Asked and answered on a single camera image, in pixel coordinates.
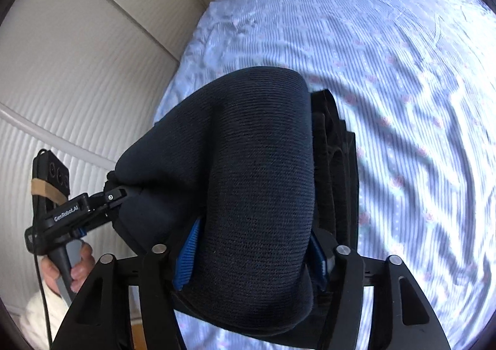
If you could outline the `white sleeve forearm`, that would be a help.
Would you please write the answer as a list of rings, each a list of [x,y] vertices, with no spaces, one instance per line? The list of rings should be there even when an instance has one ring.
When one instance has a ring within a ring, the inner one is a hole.
[[[55,338],[57,331],[68,311],[66,302],[43,283],[45,300],[49,312],[51,335]],[[20,317],[20,330],[33,349],[48,349],[49,341],[46,331],[45,308],[42,294],[37,291],[29,300]]]

